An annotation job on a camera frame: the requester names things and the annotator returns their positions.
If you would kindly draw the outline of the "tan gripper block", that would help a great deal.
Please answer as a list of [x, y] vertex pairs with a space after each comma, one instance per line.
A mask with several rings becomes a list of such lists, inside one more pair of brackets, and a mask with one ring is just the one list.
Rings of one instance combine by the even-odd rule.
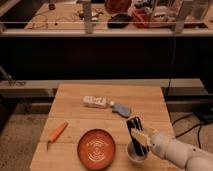
[[145, 156], [148, 154], [148, 149], [145, 146], [149, 146], [151, 143], [151, 137], [156, 133], [154, 128], [144, 127], [142, 129], [141, 121], [139, 117], [134, 117], [131, 120], [126, 121], [128, 131], [131, 131], [131, 137], [135, 152], [138, 156]]

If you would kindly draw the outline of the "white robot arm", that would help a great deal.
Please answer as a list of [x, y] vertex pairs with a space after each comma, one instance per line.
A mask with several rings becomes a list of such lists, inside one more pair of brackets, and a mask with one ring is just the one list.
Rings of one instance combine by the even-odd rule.
[[151, 151], [185, 171], [213, 171], [213, 154], [145, 126], [138, 116], [126, 121], [134, 152], [145, 159]]

